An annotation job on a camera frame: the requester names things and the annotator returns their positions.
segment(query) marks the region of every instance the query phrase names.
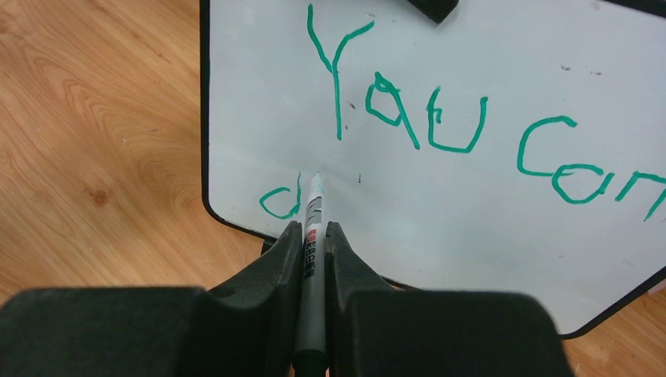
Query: whiteboard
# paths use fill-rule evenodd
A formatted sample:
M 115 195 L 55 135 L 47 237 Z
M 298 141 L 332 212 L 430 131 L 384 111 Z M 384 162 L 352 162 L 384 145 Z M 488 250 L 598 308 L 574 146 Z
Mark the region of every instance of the whiteboard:
M 279 236 L 319 170 L 328 220 L 376 272 L 526 293 L 562 334 L 664 276 L 665 19 L 466 0 L 436 25 L 404 0 L 248 0 L 212 2 L 204 34 L 215 217 Z

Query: green handwriting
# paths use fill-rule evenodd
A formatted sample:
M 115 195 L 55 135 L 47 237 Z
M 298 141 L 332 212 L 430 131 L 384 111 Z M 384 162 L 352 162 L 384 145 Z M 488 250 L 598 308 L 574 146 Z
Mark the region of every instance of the green handwriting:
M 291 192 L 291 190 L 288 187 L 278 187 L 270 192 L 268 192 L 266 195 L 262 196 L 262 198 L 259 200 L 259 205 L 262 206 L 262 208 L 271 214 L 272 216 L 279 218 L 280 220 L 285 220 L 290 218 L 291 216 L 294 216 L 295 214 L 298 213 L 299 210 L 301 210 L 301 172 L 298 172 L 298 178 L 296 178 L 296 204 L 291 208 L 289 213 L 280 216 L 278 214 L 275 214 L 272 212 L 270 209 L 266 208 L 266 205 L 264 202 L 270 198 L 273 195 L 279 194 L 281 192 Z
M 324 63 L 326 69 L 333 75 L 333 90 L 335 91 L 335 118 L 338 124 L 338 140 L 342 140 L 342 115 L 340 114 L 340 77 L 338 72 L 338 62 L 340 61 L 340 56 L 342 55 L 342 51 L 345 49 L 347 43 L 352 39 L 356 38 L 357 36 L 372 29 L 373 26 L 375 26 L 374 21 L 370 22 L 369 24 L 361 28 L 358 28 L 355 31 L 352 31 L 348 35 L 345 35 L 345 38 L 343 38 L 340 44 L 338 45 L 338 49 L 335 51 L 335 56 L 333 56 L 333 62 L 331 63 L 330 61 L 328 61 L 326 53 L 324 53 L 324 48 L 321 46 L 321 42 L 319 42 L 317 33 L 314 32 L 313 6 L 312 4 L 308 5 L 308 34 L 310 36 L 310 39 L 312 39 L 313 44 L 317 48 L 317 53 L 319 54 L 319 58 Z
M 552 177 L 553 173 L 544 173 L 540 171 L 531 171 L 525 169 L 524 165 L 524 160 L 525 160 L 525 146 L 527 145 L 527 139 L 529 139 L 529 135 L 536 130 L 537 128 L 541 126 L 545 126 L 547 124 L 552 124 L 552 123 L 560 123 L 563 122 L 567 126 L 574 128 L 575 126 L 578 125 L 578 123 L 574 122 L 570 117 L 568 116 L 555 116 L 553 118 L 546 118 L 546 119 L 541 119 L 538 122 L 534 122 L 531 126 L 527 127 L 527 130 L 522 134 L 522 138 L 520 141 L 520 144 L 518 145 L 518 159 L 517 159 L 517 166 L 518 166 L 518 171 L 520 171 L 523 174 L 527 175 L 534 175 L 537 177 Z M 566 176 L 566 175 L 571 175 L 573 173 L 563 173 L 561 176 Z
M 635 171 L 627 184 L 624 186 L 622 191 L 620 191 L 619 194 L 615 197 L 615 201 L 619 202 L 621 201 L 626 195 L 629 190 L 631 190 L 632 187 L 634 187 L 634 184 L 639 178 L 645 178 L 645 179 L 650 179 L 651 181 L 655 181 L 661 184 L 666 185 L 666 178 L 660 177 L 656 174 L 650 174 L 650 173 L 641 173 L 640 171 Z M 666 189 L 659 195 L 659 198 L 657 198 L 657 201 L 654 202 L 650 210 L 648 210 L 646 217 L 643 219 L 643 221 L 647 221 L 648 218 L 652 216 L 655 210 L 660 206 L 661 202 L 666 199 Z
M 391 95 L 391 97 L 393 97 L 398 110 L 396 119 L 390 119 L 386 115 L 372 108 L 372 94 L 375 92 L 375 90 L 378 90 L 381 93 L 388 93 Z M 368 112 L 368 114 L 374 115 L 381 119 L 383 122 L 394 127 L 398 127 L 400 126 L 400 123 L 403 123 L 404 128 L 407 129 L 407 134 L 409 134 L 409 137 L 412 139 L 414 148 L 417 150 L 421 149 L 419 140 L 416 139 L 416 135 L 414 135 L 414 130 L 412 129 L 412 125 L 409 123 L 407 112 L 404 110 L 404 105 L 400 99 L 400 90 L 396 88 L 393 83 L 391 83 L 391 81 L 384 79 L 382 74 L 379 72 L 375 72 L 375 82 L 368 87 L 368 93 L 365 95 L 365 111 Z
M 472 137 L 472 140 L 467 145 L 467 147 L 466 148 L 447 147 L 446 145 L 441 145 L 436 143 L 434 140 L 435 122 L 437 122 L 437 124 L 441 124 L 441 108 L 435 108 L 435 101 L 437 100 L 437 95 L 439 94 L 440 89 L 441 87 L 438 86 L 433 91 L 432 95 L 430 95 L 428 106 L 426 107 L 426 110 L 428 111 L 428 142 L 433 147 L 440 149 L 442 151 L 455 152 L 455 153 L 472 152 L 472 149 L 474 149 L 474 146 L 477 144 L 478 138 L 481 136 L 481 132 L 483 131 L 483 126 L 485 125 L 485 110 L 486 110 L 486 104 L 488 103 L 488 98 L 482 97 L 481 100 L 479 101 L 481 105 L 481 115 L 479 116 L 479 123 L 477 126 L 477 130 L 476 132 L 474 132 L 474 136 Z
M 573 163 L 571 165 L 562 165 L 560 166 L 555 173 L 553 174 L 553 178 L 551 179 L 553 189 L 567 202 L 571 204 L 585 204 L 585 203 L 590 203 L 592 200 L 594 200 L 597 196 L 602 195 L 606 193 L 606 187 L 608 187 L 608 184 L 610 183 L 610 180 L 613 179 L 615 176 L 615 173 L 609 173 L 606 175 L 606 178 L 604 178 L 603 182 L 597 188 L 596 191 L 594 191 L 592 194 L 590 194 L 587 198 L 585 199 L 571 199 L 571 197 L 564 191 L 564 189 L 560 186 L 559 184 L 559 179 L 560 177 L 565 176 L 564 170 L 574 170 L 574 169 L 584 169 L 584 170 L 590 170 L 595 172 L 598 176 L 602 176 L 603 170 L 599 167 L 596 167 L 594 165 L 588 165 L 586 163 Z

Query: black eraser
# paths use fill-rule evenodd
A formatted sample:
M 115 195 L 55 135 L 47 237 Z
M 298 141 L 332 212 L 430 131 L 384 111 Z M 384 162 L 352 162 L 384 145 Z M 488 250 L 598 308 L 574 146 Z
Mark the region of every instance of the black eraser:
M 407 0 L 423 14 L 440 23 L 458 5 L 458 0 Z

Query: black whiteboard frame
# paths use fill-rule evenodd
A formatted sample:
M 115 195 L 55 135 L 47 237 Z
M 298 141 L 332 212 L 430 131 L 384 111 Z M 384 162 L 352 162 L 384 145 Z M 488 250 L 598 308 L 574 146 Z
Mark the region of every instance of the black whiteboard frame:
M 603 0 L 622 5 L 631 9 L 640 10 L 646 13 L 651 13 L 655 16 L 666 18 L 666 0 Z M 210 206 L 209 191 L 208 191 L 208 147 L 210 142 L 208 140 L 208 123 L 209 123 L 209 86 L 210 86 L 210 0 L 199 0 L 199 69 L 200 69 L 200 96 L 201 96 L 201 189 L 203 206 L 206 212 L 215 220 L 227 225 L 231 228 L 238 229 L 242 232 L 249 233 L 252 236 L 262 238 L 270 243 L 274 242 L 275 237 L 255 232 L 254 230 L 243 228 L 229 221 L 226 221 L 220 215 L 216 214 Z M 403 285 L 390 278 L 385 279 L 394 282 L 394 285 Z M 599 315 L 592 320 L 581 326 L 578 330 L 568 334 L 560 335 L 562 339 L 573 339 L 587 334 L 591 329 L 597 327 L 601 322 L 611 317 L 613 314 L 620 311 L 626 305 L 637 299 L 637 297 L 645 294 L 650 288 L 659 284 L 666 279 L 666 266 L 660 269 L 657 273 L 645 280 L 642 284 L 634 288 L 623 298 L 617 300 L 607 309 L 603 310 Z

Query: wood grain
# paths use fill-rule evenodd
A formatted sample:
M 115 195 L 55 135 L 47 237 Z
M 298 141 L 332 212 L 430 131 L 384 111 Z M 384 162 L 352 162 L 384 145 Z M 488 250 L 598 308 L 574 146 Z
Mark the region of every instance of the wood grain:
M 0 302 L 212 287 L 261 241 L 203 208 L 197 0 L 0 0 Z M 666 292 L 566 343 L 579 375 L 666 375 Z

